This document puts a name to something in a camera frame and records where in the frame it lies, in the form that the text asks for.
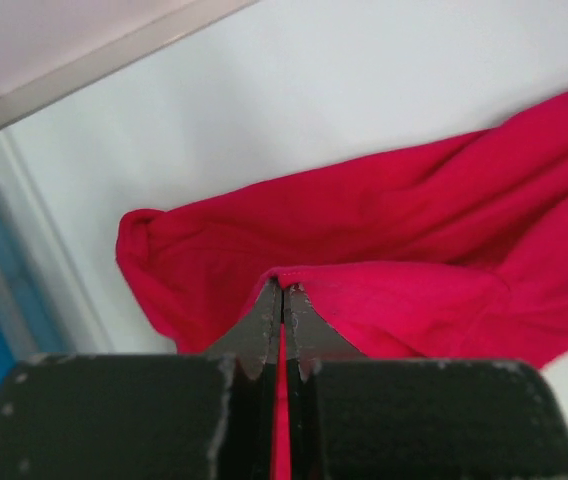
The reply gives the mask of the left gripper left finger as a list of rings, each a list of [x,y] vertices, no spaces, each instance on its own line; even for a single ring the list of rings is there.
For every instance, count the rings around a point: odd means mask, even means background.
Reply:
[[[0,384],[0,479],[270,479],[282,290],[201,354],[40,354]]]

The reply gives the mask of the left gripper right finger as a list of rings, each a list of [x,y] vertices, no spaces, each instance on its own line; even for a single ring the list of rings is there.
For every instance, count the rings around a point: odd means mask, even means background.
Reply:
[[[568,479],[552,389],[513,360],[375,360],[283,293],[295,479]]]

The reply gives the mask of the red t shirt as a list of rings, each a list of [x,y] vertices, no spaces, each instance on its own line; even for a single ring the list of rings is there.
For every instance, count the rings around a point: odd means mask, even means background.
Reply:
[[[258,183],[119,225],[116,260],[179,355],[263,286],[301,288],[375,360],[568,352],[568,91],[501,125]],[[291,475],[283,303],[273,477]]]

